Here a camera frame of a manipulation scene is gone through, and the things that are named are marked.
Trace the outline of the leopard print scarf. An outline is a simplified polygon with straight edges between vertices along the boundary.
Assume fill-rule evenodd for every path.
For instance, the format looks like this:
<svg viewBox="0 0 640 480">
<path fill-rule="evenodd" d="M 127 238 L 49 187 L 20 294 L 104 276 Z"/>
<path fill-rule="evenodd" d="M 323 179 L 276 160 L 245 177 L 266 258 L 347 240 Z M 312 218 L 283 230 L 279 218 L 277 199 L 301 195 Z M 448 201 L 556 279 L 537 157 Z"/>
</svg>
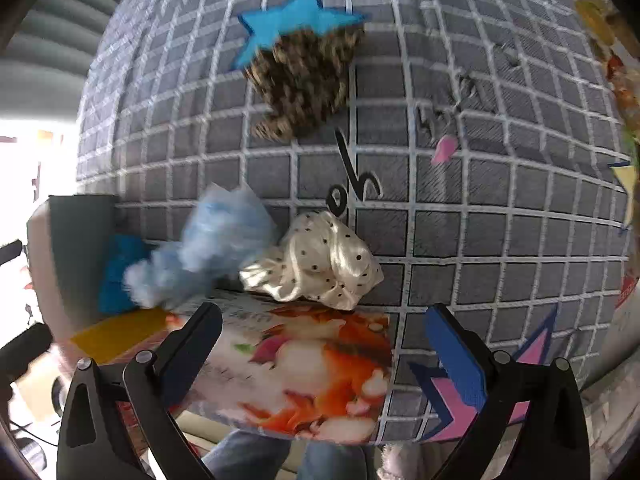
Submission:
<svg viewBox="0 0 640 480">
<path fill-rule="evenodd" d="M 349 66 L 364 27 L 323 35 L 301 28 L 259 49 L 243 70 L 269 112 L 253 127 L 258 138 L 288 142 L 306 136 L 342 110 L 349 96 Z"/>
</svg>

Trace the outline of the light blue fluffy duster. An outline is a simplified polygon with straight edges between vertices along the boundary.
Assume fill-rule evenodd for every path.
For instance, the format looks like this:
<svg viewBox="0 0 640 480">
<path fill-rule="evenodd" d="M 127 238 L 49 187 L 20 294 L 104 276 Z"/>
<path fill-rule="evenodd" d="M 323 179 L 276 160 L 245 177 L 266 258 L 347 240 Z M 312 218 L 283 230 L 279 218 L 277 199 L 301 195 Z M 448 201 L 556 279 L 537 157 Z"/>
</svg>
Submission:
<svg viewBox="0 0 640 480">
<path fill-rule="evenodd" d="M 276 242 L 276 225 L 247 186 L 211 184 L 192 209 L 180 240 L 153 249 L 124 271 L 134 304 L 172 309 L 206 296 L 220 278 L 232 278 Z"/>
</svg>

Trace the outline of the grey checked star cloth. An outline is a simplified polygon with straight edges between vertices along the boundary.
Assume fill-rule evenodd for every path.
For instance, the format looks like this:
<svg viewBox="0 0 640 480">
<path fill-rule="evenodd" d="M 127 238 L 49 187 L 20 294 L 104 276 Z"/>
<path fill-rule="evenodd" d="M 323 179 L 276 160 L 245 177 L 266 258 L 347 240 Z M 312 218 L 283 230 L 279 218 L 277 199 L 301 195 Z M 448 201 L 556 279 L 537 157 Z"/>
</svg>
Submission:
<svg viewBox="0 0 640 480">
<path fill-rule="evenodd" d="M 390 316 L 394 386 L 378 438 L 446 432 L 412 364 L 446 304 L 491 347 L 548 316 L 578 382 L 614 313 L 629 235 L 602 68 L 570 0 L 322 0 L 362 13 L 349 106 L 290 143 L 255 138 L 262 102 L 232 66 L 242 13 L 285 0 L 122 0 L 80 101 L 77 177 L 130 228 L 173 240 L 209 183 L 248 185 L 280 228 L 334 206 L 381 263 L 362 304 Z"/>
</svg>

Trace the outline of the floral tissue pack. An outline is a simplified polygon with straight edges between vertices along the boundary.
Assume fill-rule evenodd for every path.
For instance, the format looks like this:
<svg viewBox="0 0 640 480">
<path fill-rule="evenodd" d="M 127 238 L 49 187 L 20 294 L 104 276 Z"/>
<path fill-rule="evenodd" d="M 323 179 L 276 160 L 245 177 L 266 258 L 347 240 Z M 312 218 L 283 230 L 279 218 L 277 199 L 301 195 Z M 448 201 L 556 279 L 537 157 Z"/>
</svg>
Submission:
<svg viewBox="0 0 640 480">
<path fill-rule="evenodd" d="M 186 410 L 288 439 L 369 443 L 390 390 L 390 318 L 220 292 L 221 333 Z"/>
</svg>

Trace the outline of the white polka dot scrunchie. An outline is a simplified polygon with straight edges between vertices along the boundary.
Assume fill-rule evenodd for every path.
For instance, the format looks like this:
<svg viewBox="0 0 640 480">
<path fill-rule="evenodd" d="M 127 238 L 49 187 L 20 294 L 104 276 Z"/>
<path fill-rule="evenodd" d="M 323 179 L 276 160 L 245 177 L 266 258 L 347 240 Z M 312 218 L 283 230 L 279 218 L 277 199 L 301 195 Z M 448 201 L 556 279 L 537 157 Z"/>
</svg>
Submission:
<svg viewBox="0 0 640 480">
<path fill-rule="evenodd" d="M 279 302 L 300 298 L 352 311 L 382 283 L 384 273 L 367 244 L 329 211 L 301 214 L 278 246 L 244 266 L 248 292 Z"/>
</svg>

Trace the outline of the pile of colourful clutter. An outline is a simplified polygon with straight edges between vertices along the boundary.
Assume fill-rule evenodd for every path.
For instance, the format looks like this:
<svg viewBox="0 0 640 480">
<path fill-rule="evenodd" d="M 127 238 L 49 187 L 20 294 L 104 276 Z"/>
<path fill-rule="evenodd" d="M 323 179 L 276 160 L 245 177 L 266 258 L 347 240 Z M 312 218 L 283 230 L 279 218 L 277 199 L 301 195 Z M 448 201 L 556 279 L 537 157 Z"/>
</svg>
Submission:
<svg viewBox="0 0 640 480">
<path fill-rule="evenodd" d="M 625 62 L 622 54 L 639 62 L 639 39 L 626 18 L 608 0 L 576 0 L 575 10 L 588 29 L 588 42 L 603 64 L 623 123 L 623 139 L 632 162 L 639 168 L 639 65 Z"/>
</svg>

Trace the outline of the white open storage box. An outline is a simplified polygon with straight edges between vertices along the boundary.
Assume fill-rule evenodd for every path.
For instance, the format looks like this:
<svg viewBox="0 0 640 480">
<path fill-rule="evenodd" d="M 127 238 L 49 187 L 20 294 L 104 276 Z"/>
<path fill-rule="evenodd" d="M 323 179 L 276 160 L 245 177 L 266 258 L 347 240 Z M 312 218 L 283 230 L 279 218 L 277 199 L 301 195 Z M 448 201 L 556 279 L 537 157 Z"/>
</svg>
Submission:
<svg viewBox="0 0 640 480">
<path fill-rule="evenodd" d="M 99 293 L 116 226 L 116 197 L 52 195 L 27 222 L 28 266 L 43 322 L 62 362 L 86 354 L 72 337 L 102 321 Z"/>
</svg>

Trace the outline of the grey green curtain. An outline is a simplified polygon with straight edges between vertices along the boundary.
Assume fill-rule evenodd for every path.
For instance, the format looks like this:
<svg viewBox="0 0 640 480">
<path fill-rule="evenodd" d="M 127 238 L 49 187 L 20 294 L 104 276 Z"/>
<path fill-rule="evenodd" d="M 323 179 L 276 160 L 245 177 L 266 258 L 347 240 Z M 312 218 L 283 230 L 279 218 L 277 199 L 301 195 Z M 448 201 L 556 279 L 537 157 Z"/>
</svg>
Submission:
<svg viewBox="0 0 640 480">
<path fill-rule="evenodd" d="M 73 122 L 89 67 L 122 0 L 26 0 L 1 41 L 1 117 Z"/>
</svg>

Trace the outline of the pink patterned paper box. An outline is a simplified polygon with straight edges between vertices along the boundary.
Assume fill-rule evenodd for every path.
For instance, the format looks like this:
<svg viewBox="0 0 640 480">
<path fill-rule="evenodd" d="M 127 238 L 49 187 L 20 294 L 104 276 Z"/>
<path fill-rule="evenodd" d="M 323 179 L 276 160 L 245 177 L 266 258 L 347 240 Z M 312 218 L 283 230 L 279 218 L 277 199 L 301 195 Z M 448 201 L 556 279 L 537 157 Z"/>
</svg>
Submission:
<svg viewBox="0 0 640 480">
<path fill-rule="evenodd" d="M 166 328 L 168 313 L 161 308 L 140 309 L 109 316 L 70 337 L 84 356 L 98 364 L 111 363 Z"/>
</svg>

